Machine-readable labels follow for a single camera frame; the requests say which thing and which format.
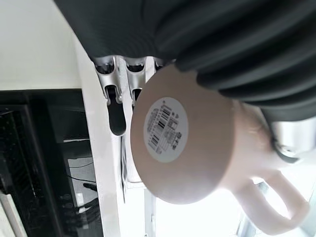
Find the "barcode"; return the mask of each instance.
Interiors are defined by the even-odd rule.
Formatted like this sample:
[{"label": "barcode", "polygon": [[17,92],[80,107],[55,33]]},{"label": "barcode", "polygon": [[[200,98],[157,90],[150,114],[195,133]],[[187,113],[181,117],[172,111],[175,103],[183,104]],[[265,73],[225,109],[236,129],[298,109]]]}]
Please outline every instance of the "barcode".
[{"label": "barcode", "polygon": [[158,121],[158,124],[155,126],[154,134],[150,141],[150,146],[154,150],[156,150],[156,147],[159,144],[159,141],[163,134],[163,130],[166,127],[166,124],[169,120],[170,114],[171,114],[171,109],[169,109],[167,106],[163,106],[160,119]]}]

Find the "barcode label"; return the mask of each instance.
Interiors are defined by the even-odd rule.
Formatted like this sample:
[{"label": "barcode label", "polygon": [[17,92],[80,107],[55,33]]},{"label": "barcode label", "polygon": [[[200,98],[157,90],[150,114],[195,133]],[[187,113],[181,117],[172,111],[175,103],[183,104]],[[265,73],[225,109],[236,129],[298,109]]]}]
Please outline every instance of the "barcode label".
[{"label": "barcode label", "polygon": [[151,157],[171,162],[184,150],[188,139],[188,116],[179,101],[163,97],[149,108],[144,123],[144,142]]},{"label": "barcode label", "polygon": [[165,105],[161,107],[161,115],[160,119],[155,126],[154,134],[151,139],[150,146],[155,150],[159,144],[159,141],[161,139],[161,136],[163,135],[163,130],[166,127],[166,124],[168,123],[169,117],[171,114],[171,109]]}]

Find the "mug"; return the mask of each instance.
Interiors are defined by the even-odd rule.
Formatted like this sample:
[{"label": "mug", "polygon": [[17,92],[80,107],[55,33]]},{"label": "mug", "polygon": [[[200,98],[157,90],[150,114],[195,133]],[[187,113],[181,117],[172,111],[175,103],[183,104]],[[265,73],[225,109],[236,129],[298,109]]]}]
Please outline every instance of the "mug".
[{"label": "mug", "polygon": [[[131,148],[145,186],[173,204],[227,189],[266,234],[297,227],[309,204],[280,172],[291,164],[273,150],[269,130],[244,104],[197,85],[196,76],[169,65],[146,83],[136,102]],[[255,178],[278,193],[289,218],[270,206]]]}]

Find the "white wall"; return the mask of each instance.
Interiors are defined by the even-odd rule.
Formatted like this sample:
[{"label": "white wall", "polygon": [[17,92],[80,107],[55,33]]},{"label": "white wall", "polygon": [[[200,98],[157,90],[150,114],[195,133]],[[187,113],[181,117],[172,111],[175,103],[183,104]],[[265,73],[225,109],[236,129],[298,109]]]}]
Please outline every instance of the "white wall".
[{"label": "white wall", "polygon": [[80,87],[73,32],[53,0],[0,0],[0,90]]}]

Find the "mug handle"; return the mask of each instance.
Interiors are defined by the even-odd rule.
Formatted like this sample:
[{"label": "mug handle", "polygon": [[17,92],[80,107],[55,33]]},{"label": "mug handle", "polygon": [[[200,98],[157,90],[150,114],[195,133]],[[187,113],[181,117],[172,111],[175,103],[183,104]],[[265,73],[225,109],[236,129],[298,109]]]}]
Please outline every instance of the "mug handle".
[{"label": "mug handle", "polygon": [[278,214],[252,180],[234,193],[245,214],[268,235],[278,235],[296,228],[307,216],[309,203],[280,171],[265,181],[284,201],[291,218]]}]

